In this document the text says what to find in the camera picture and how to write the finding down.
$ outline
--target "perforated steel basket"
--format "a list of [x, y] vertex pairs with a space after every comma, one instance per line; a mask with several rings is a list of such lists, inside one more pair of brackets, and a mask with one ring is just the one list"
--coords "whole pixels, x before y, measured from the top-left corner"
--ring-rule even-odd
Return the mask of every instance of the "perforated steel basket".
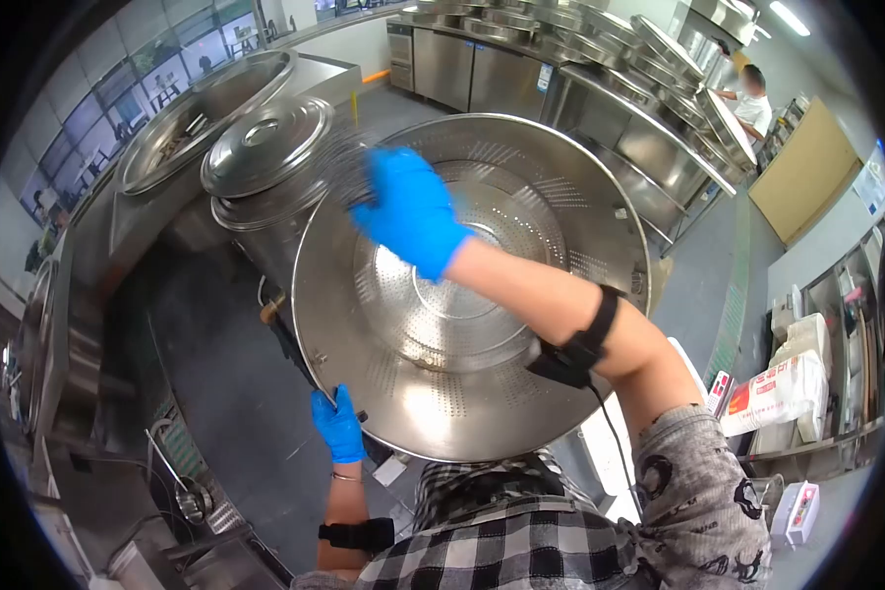
[[[413, 148], [433, 164], [458, 219], [481, 239], [610, 284], [649, 311], [649, 253], [636, 213], [603, 164], [566, 136], [473, 113], [411, 127], [383, 145]], [[511, 457], [597, 408], [589, 391], [525, 370], [537, 340], [513, 315], [458, 285], [418, 277], [360, 236], [328, 196], [299, 248], [293, 313], [318, 385], [332, 392], [347, 384], [367, 413], [364, 429], [414, 455]]]

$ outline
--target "stainless steel cabinet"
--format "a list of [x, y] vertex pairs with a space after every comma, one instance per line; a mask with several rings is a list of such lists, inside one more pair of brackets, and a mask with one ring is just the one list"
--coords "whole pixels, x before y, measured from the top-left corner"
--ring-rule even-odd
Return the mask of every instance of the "stainless steel cabinet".
[[413, 91], [413, 27], [387, 23], [389, 83]]
[[469, 110], [474, 43], [426, 29], [413, 29], [416, 93], [462, 112]]
[[541, 117], [551, 66], [518, 53], [475, 44], [470, 112], [504, 112], [532, 121]]

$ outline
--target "hand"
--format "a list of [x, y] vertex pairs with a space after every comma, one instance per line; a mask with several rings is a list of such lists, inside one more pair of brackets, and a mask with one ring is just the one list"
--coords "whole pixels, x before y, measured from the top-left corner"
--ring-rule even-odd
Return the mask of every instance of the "hand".
[[347, 386], [338, 386], [335, 395], [338, 407], [327, 398], [325, 392], [311, 392], [311, 421], [331, 447], [332, 463], [354, 463], [367, 456], [360, 433], [360, 422], [354, 413], [354, 404], [347, 393]]
[[456, 222], [443, 180], [408, 147], [371, 151], [377, 204], [351, 210], [357, 228], [419, 271], [439, 280], [472, 230]]

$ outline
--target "black wrist strap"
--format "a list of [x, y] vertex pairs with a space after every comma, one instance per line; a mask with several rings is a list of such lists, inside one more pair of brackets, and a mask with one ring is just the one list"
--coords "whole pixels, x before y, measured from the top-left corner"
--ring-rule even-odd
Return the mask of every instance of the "black wrist strap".
[[528, 371], [578, 389], [590, 385], [590, 369], [604, 357], [603, 341], [614, 323], [621, 292], [600, 285], [603, 300], [586, 330], [574, 334], [567, 344], [555, 347], [541, 341], [541, 355], [528, 365]]
[[393, 519], [383, 516], [359, 525], [320, 525], [318, 538], [327, 540], [331, 547], [379, 553], [393, 546]]

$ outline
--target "label sticker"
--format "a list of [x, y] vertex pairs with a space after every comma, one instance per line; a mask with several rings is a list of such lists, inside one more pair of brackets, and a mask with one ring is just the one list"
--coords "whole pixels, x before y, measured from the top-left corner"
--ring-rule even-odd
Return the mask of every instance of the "label sticker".
[[538, 90], [547, 92], [547, 85], [551, 82], [551, 74], [554, 73], [554, 67], [547, 63], [541, 64], [541, 72], [538, 74]]

